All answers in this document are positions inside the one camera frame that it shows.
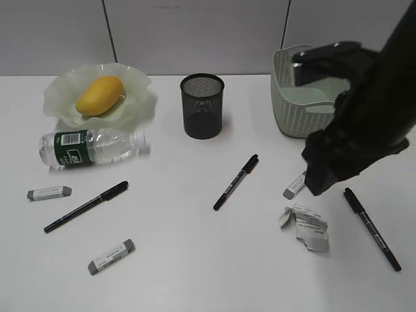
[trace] mango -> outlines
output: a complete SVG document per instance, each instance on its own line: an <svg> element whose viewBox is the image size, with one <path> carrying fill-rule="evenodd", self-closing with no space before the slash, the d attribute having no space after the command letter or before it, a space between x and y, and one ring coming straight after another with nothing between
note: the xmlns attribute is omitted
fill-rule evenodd
<svg viewBox="0 0 416 312"><path fill-rule="evenodd" d="M123 93L123 83L115 76L103 76L92 82L75 108L81 114L97 116L107 112Z"/></svg>

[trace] green bottle label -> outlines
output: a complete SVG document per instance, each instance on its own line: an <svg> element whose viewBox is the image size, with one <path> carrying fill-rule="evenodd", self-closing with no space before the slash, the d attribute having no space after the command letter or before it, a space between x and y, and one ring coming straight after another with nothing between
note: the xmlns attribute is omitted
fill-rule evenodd
<svg viewBox="0 0 416 312"><path fill-rule="evenodd" d="M58 132L55 134L55 157L63 166L76 166L90 164L88 156L87 136L88 130Z"/></svg>

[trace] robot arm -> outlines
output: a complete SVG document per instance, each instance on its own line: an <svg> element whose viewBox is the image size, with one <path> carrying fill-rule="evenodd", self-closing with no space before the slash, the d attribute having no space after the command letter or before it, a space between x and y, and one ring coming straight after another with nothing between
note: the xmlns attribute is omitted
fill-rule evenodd
<svg viewBox="0 0 416 312"><path fill-rule="evenodd" d="M409 146L406 134L416 124L415 1L379 53L337 42L298 53L292 63L296 85L328 76L351 83L335 101L331 124L306 140L305 184L314 195Z"/></svg>

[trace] black mesh pen holder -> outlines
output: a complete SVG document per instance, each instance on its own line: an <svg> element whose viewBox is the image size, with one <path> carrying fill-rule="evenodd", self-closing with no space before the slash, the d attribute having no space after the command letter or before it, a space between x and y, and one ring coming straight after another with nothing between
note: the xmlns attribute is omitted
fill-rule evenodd
<svg viewBox="0 0 416 312"><path fill-rule="evenodd" d="M181 82L183 126L188 136L205 140L222 128L224 82L209 73L196 73Z"/></svg>

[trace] table surface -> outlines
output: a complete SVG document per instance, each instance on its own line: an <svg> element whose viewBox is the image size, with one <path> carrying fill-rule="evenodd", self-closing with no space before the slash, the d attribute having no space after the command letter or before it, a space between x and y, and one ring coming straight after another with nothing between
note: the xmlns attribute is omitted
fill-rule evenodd
<svg viewBox="0 0 416 312"><path fill-rule="evenodd" d="M0 77L0 311L414 311L415 157L410 148L319 197L282 193L305 168L304 142L282 135L270 76L225 76L224 126L210 140L183 131L179 82L152 77L151 154L52 171L38 140L60 128L42 113L54 77ZM213 204L254 153L259 164L219 212ZM109 187L129 190L61 228L48 225ZM67 198L28 190L67 185ZM351 187L402 265L396 273L345 202ZM328 221L330 252L309 252L278 219L299 203ZM126 239L136 250L91 276L91 260Z"/></svg>

